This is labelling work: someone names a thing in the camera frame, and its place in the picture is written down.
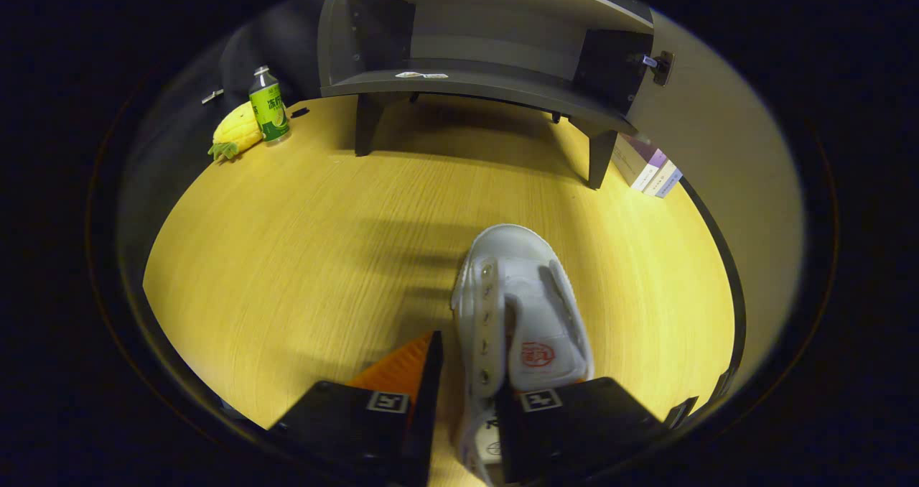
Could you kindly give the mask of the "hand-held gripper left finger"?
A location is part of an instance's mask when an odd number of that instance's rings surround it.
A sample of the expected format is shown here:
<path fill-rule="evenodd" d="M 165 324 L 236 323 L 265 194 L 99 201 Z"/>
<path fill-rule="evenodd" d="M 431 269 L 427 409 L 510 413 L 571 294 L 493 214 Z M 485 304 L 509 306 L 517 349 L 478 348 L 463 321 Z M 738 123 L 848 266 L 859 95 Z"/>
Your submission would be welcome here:
<path fill-rule="evenodd" d="M 322 486 L 426 486 L 443 360 L 434 330 L 345 384 L 318 381 L 271 438 L 318 468 Z"/>

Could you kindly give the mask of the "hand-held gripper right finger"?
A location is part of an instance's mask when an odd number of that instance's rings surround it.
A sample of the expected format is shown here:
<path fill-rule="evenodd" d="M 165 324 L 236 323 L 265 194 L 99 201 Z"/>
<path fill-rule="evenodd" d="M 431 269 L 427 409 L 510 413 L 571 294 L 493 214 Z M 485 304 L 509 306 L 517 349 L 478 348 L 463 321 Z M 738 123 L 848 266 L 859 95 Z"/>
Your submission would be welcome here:
<path fill-rule="evenodd" d="M 588 485 L 662 438 L 666 426 L 614 379 L 495 398 L 505 485 Z"/>

